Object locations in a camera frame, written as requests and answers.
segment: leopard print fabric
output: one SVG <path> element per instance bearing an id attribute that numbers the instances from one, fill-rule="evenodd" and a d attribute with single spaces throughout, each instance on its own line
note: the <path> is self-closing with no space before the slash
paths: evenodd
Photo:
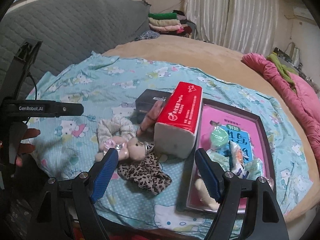
<path id="1" fill-rule="evenodd" d="M 153 153 L 147 154 L 146 158 L 138 164 L 121 164 L 118 167 L 118 174 L 125 180 L 137 183 L 139 188 L 151 191 L 154 195 L 158 195 L 172 182 L 169 175 L 162 172 Z"/>

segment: black box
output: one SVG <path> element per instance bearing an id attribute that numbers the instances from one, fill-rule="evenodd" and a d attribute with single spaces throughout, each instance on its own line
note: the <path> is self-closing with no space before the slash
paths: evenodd
<path id="1" fill-rule="evenodd" d="M 169 92 L 159 90 L 146 89 L 136 100 L 137 122 L 142 123 L 146 114 L 151 110 L 156 101 L 163 101 L 163 106 L 166 100 L 171 96 Z"/>

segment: barcode label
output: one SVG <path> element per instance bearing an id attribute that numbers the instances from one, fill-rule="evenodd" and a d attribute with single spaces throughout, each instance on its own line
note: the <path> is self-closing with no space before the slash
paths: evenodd
<path id="1" fill-rule="evenodd" d="M 166 98 L 153 98 L 153 100 L 161 100 L 164 102 L 166 100 Z"/>

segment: quilted gray headboard cover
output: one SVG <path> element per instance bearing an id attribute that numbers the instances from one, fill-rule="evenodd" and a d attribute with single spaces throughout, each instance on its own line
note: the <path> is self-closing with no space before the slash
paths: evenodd
<path id="1" fill-rule="evenodd" d="M 25 38 L 43 41 L 31 74 L 57 75 L 71 64 L 133 41 L 149 30 L 149 7 L 133 0 L 38 0 L 7 13 L 0 22 L 0 82 Z M 20 97 L 33 89 L 27 78 Z"/>

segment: pink folded blanket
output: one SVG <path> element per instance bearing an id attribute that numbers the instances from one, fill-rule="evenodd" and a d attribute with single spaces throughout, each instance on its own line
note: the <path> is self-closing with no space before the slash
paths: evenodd
<path id="1" fill-rule="evenodd" d="M 151 23 L 149 23 L 150 29 L 153 31 L 157 31 L 157 32 L 172 32 L 172 31 L 177 31 L 178 29 L 183 27 L 181 26 L 181 24 L 178 25 L 170 25 L 170 26 L 166 26 L 166 27 L 159 27 L 159 26 L 154 26 Z"/>
<path id="2" fill-rule="evenodd" d="M 262 74 L 264 79 L 281 95 L 303 127 L 320 170 L 320 101 L 312 87 L 301 77 L 290 73 L 297 90 L 297 94 L 295 94 L 289 83 L 281 77 L 275 64 L 266 60 L 262 55 L 249 53 L 242 57 L 242 61 Z"/>

